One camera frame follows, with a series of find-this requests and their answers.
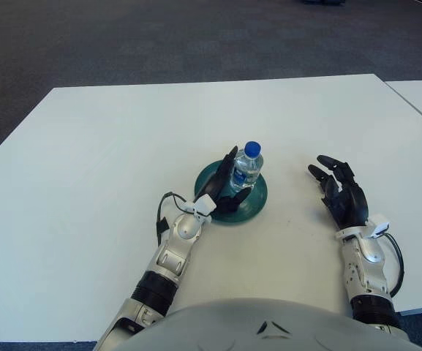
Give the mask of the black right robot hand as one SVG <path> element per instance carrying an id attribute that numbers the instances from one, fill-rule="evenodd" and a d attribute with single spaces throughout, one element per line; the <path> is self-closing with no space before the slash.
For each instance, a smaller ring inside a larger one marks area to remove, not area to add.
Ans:
<path id="1" fill-rule="evenodd" d="M 365 226 L 369 217 L 366 196 L 355 181 L 354 173 L 347 162 L 341 162 L 326 155 L 319 155 L 317 161 L 332 172 L 309 165 L 308 171 L 318 181 L 324 194 L 322 202 L 331 213 L 337 227 Z"/>

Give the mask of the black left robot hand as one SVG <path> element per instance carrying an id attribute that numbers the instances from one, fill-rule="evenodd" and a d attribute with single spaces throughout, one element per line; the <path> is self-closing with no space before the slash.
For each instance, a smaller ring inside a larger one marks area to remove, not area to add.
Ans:
<path id="1" fill-rule="evenodd" d="M 225 155 L 219 164 L 216 172 L 210 176 L 207 182 L 199 189 L 195 195 L 198 200 L 203 195 L 208 195 L 215 203 L 214 212 L 217 214 L 230 214 L 238 210 L 240 204 L 249 196 L 251 187 L 243 188 L 234 195 L 221 196 L 222 190 L 230 184 L 230 174 L 234 168 L 234 159 L 238 152 L 238 147 L 234 146 L 231 151 Z"/>

